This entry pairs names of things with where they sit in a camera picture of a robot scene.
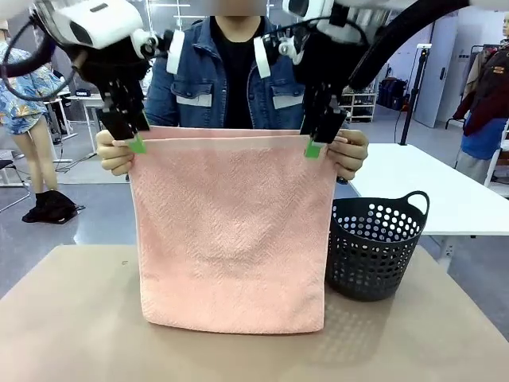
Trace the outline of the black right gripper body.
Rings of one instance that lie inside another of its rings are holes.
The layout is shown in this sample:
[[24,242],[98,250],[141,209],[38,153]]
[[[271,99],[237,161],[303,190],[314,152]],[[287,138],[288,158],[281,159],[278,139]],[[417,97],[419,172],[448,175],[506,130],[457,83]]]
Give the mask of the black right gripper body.
[[325,84],[333,94],[341,94],[354,67],[354,44],[312,33],[304,44],[301,62],[293,66],[293,74],[306,87]]

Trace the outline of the person's left hand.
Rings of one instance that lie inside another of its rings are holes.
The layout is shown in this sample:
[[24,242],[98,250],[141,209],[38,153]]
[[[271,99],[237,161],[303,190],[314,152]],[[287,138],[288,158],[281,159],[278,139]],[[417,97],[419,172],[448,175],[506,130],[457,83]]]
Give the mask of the person's left hand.
[[332,161],[336,177],[351,181],[367,159],[368,140],[362,131],[340,129],[328,144],[327,156]]

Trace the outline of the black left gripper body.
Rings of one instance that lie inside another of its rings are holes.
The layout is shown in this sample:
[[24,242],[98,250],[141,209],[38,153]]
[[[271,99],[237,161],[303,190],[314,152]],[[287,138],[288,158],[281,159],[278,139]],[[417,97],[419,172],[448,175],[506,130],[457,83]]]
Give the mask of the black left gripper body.
[[149,69],[150,35],[134,34],[103,49],[73,46],[73,60],[80,53],[86,57],[78,68],[82,80],[95,85],[100,93],[112,87],[124,89],[132,99],[143,99],[141,81]]

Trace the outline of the person's right hand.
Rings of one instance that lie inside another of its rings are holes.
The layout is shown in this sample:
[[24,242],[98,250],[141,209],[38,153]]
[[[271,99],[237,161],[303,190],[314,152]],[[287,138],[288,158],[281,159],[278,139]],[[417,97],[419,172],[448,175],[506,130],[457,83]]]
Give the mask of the person's right hand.
[[117,141],[108,130],[95,136],[97,155],[104,170],[115,176],[127,175],[134,164],[134,152],[124,141]]

